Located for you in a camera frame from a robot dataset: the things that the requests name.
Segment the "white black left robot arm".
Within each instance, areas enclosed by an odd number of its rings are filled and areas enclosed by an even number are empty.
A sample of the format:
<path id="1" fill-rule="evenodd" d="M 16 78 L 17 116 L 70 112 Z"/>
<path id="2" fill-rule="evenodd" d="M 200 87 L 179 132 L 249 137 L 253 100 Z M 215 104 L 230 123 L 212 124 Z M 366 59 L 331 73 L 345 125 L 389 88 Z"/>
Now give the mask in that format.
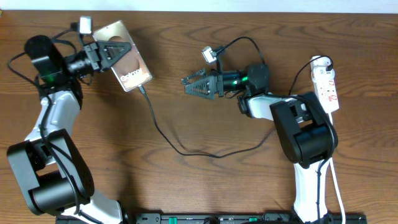
<path id="1" fill-rule="evenodd" d="M 63 56 L 58 39 L 30 38 L 24 46 L 38 70 L 33 85 L 41 110 L 30 134 L 7 150 L 7 159 L 29 210 L 64 222 L 134 223 L 117 200 L 95 189 L 92 174 L 71 138 L 83 100 L 81 79 L 110 69 L 131 49 L 128 42 L 96 40 Z"/>

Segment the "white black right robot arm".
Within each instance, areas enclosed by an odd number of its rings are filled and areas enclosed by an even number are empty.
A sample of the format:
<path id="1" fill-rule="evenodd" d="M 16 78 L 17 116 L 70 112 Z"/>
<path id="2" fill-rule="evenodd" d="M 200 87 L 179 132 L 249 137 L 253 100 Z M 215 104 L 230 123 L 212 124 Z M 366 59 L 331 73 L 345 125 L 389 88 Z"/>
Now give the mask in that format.
<path id="1" fill-rule="evenodd" d="M 293 221 L 327 223 L 325 172 L 338 144 L 336 131 L 313 92 L 272 94 L 269 77 L 269 67 L 260 63 L 243 70 L 201 69 L 181 82 L 186 94 L 211 100 L 228 91 L 242 91 L 238 97 L 242 114 L 273 121 L 283 152 L 294 165 Z"/>

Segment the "gold Galaxy smartphone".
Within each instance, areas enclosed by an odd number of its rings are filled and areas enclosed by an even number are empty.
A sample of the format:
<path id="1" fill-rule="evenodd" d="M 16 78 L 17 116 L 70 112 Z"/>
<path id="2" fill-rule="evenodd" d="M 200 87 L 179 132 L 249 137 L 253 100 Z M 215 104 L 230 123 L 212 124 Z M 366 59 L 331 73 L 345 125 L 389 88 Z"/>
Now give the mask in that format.
<path id="1" fill-rule="evenodd" d="M 94 31 L 93 37 L 97 41 L 129 42 L 131 44 L 131 51 L 111 67 L 124 91 L 131 91 L 152 80 L 152 74 L 122 20 Z"/>

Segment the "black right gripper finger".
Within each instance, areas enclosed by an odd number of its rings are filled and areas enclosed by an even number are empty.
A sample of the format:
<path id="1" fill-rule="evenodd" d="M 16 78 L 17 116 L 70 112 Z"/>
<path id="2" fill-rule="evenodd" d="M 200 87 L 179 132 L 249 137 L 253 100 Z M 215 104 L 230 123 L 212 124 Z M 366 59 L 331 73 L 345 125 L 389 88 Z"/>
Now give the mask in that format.
<path id="1" fill-rule="evenodd" d="M 187 77 L 182 78 L 181 84 L 187 86 L 187 85 L 193 84 L 197 81 L 200 81 L 200 80 L 204 79 L 205 77 L 206 77 L 206 70 L 204 68 L 202 68 L 196 72 L 193 72 L 192 74 L 188 75 Z"/>
<path id="2" fill-rule="evenodd" d="M 209 100 L 215 99 L 216 80 L 214 76 L 205 76 L 192 83 L 188 82 L 188 79 L 183 80 L 185 86 L 185 93 L 188 95 L 199 96 Z"/>

